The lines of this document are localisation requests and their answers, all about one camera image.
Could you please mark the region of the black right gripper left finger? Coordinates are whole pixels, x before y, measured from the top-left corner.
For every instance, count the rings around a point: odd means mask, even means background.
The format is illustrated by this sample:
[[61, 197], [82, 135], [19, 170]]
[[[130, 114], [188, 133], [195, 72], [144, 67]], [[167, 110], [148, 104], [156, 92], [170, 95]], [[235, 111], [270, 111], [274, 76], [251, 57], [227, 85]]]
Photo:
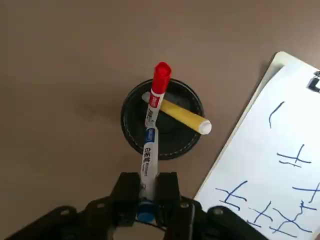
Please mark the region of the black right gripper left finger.
[[132, 226], [137, 212], [140, 176], [122, 172], [109, 196], [84, 210], [59, 206], [8, 236], [9, 240], [111, 240], [119, 226]]

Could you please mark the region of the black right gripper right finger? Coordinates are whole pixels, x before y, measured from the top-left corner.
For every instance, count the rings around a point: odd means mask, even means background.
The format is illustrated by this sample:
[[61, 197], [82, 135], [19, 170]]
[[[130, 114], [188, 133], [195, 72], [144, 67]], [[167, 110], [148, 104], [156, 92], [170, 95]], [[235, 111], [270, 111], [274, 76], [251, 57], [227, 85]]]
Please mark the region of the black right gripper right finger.
[[181, 196], [175, 172], [160, 173], [154, 201], [156, 223], [165, 227], [165, 240], [265, 240], [266, 237], [229, 208], [203, 211], [201, 204]]

